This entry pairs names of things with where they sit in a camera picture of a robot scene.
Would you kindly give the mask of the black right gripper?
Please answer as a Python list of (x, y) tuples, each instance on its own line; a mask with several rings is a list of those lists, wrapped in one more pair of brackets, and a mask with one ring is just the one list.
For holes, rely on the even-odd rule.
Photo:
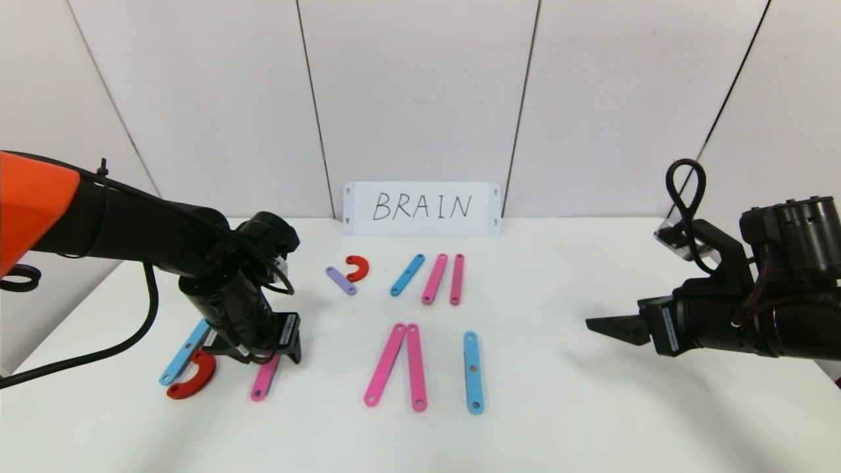
[(677, 357), (697, 348), (744, 350), (744, 335), (732, 326), (734, 302), (727, 299), (664, 296), (639, 300), (639, 315), (585, 320), (592, 332)]

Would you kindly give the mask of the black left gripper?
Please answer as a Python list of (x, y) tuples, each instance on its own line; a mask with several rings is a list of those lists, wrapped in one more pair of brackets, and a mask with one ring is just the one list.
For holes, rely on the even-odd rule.
[(261, 355), (287, 355), (295, 364), (302, 360), (300, 341), (301, 317), (298, 312), (273, 312), (273, 330), (269, 333), (270, 344), (260, 350)]

